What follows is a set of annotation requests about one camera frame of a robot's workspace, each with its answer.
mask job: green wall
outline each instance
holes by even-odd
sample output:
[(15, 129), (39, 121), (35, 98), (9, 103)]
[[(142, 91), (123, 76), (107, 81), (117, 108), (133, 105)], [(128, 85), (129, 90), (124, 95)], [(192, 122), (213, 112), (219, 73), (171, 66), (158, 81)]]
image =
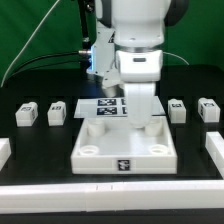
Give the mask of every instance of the green wall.
[[(54, 2), (0, 0), (0, 77)], [(223, 10), (223, 0), (190, 0), (184, 19), (166, 30), (164, 50), (184, 57), (190, 64), (211, 64), (224, 69)], [(88, 15), (88, 21), (94, 40), (94, 16)], [(78, 50), (81, 48), (81, 37), (77, 1), (61, 0), (17, 65), (42, 54)], [(168, 56), (165, 56), (164, 63), (182, 64)]]

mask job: black surface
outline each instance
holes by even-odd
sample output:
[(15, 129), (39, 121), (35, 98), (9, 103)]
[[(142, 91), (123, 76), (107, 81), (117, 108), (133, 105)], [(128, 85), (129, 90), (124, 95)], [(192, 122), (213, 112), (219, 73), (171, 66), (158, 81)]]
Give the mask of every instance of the black surface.
[[(163, 69), (157, 92), (164, 108), (167, 110), (169, 99), (176, 98), (184, 101), (188, 111), (186, 124), (170, 125), (178, 154), (177, 175), (73, 175), (70, 155), (82, 123), (82, 120), (73, 119), (75, 105), (78, 98), (104, 97), (100, 84), (83, 80), (78, 70), (30, 71), (13, 77), (0, 90), (0, 137), (10, 138), (13, 151), (0, 172), (0, 185), (222, 179), (204, 145), (207, 131), (219, 131), (224, 136), (223, 113), (218, 124), (204, 124), (197, 113), (197, 102), (201, 97), (213, 98), (224, 111), (222, 83), (224, 73), (212, 66), (176, 66)], [(51, 103), (59, 100), (67, 103), (65, 125), (49, 127), (47, 111)], [(38, 119), (31, 128), (17, 128), (15, 112), (21, 104), (31, 101), (39, 105)], [(76, 217), (76, 221), (86, 223), (94, 216), (92, 219), (98, 223), (106, 220), (111, 223), (134, 223), (137, 219), (162, 223), (165, 217), (175, 222), (181, 220), (180, 217), (186, 217), (182, 222), (187, 223), (188, 219), (196, 222), (198, 217), (202, 217), (204, 223), (208, 223), (216, 215), (216, 223), (219, 223), (223, 214), (223, 210), (166, 210), (90, 213), (88, 216), (86, 213), (73, 213), (62, 214), (62, 219), (70, 223)], [(1, 216), (0, 223), (3, 223), (1, 220), (9, 223), (17, 217), (21, 218), (19, 223), (22, 220), (39, 220), (38, 222), (44, 223), (54, 220), (60, 223), (59, 220), (62, 219), (58, 219), (58, 216), (59, 214)]]

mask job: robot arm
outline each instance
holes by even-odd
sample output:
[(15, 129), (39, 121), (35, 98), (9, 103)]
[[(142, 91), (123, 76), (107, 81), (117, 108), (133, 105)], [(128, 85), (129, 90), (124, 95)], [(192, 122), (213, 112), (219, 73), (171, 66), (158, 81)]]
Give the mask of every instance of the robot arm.
[(113, 0), (116, 67), (124, 82), (128, 118), (135, 128), (150, 122), (160, 80), (164, 19), (171, 0)]
[[(160, 80), (163, 61), (157, 46), (164, 42), (164, 19), (174, 2), (187, 0), (95, 0), (98, 36), (93, 47), (94, 72), (124, 87), (128, 118), (135, 128), (150, 122), (155, 82)], [(113, 48), (105, 38), (108, 32), (114, 33)], [(115, 61), (113, 69), (110, 60)], [(111, 89), (107, 83), (103, 82), (103, 87)]]

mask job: white platform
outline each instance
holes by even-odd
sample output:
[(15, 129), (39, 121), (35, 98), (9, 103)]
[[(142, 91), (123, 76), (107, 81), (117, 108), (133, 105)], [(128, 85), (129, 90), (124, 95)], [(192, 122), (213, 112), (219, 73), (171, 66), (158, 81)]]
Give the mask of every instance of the white platform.
[[(108, 112), (103, 114), (103, 110), (105, 109), (107, 109)], [(158, 96), (154, 96), (152, 115), (165, 115), (165, 111)], [(74, 114), (74, 118), (98, 118), (108, 116), (127, 117), (125, 98), (98, 98), (78, 100)]]
[(85, 119), (71, 155), (73, 173), (175, 174), (177, 155), (166, 117), (151, 122), (135, 129), (124, 117)]
[(0, 214), (224, 208), (224, 181), (0, 186)]

